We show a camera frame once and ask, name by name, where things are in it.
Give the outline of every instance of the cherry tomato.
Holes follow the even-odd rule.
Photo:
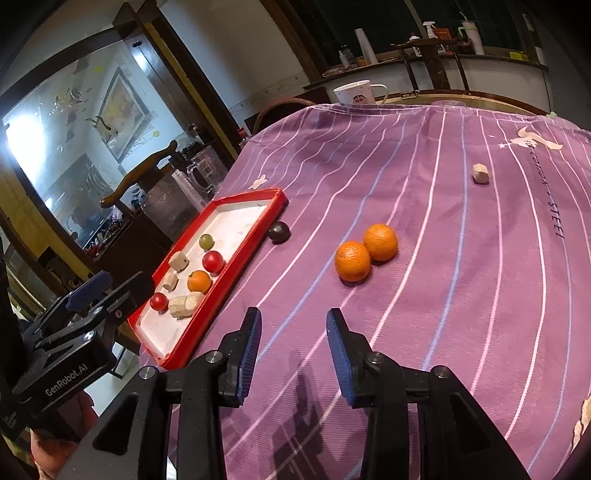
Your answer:
[[[164,293],[156,292],[150,298],[150,306],[156,310],[156,312],[163,312],[168,308],[168,298]]]
[[[203,268],[210,273],[220,273],[225,264],[222,254],[215,250],[210,250],[203,256]]]

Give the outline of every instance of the white cup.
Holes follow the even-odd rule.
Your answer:
[[[382,83],[370,83],[369,80],[348,83],[335,88],[334,92],[340,103],[376,103],[371,87],[381,87],[386,90],[384,101],[382,101],[382,103],[385,103],[388,99],[388,87]]]

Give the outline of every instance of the purple tablecloth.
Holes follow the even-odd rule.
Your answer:
[[[401,365],[448,365],[532,478],[550,479],[589,395],[590,137],[470,108],[319,105],[253,138],[220,195],[266,175],[259,188],[283,189],[293,235],[263,244],[196,354],[261,309],[251,395],[223,412],[228,478],[358,474],[366,416],[340,396],[325,338],[340,307]],[[473,183],[476,163],[489,185]],[[380,222],[400,254],[344,286],[335,249]]]

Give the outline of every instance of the star print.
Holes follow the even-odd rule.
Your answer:
[[[263,183],[267,183],[269,180],[267,179],[267,175],[263,174],[260,179],[256,179],[251,186],[248,187],[248,190],[256,190],[260,187]]]

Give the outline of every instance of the glass cabinet door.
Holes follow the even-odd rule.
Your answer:
[[[184,137],[122,41],[42,82],[3,121],[18,164],[81,247],[114,213],[100,200],[142,160]]]

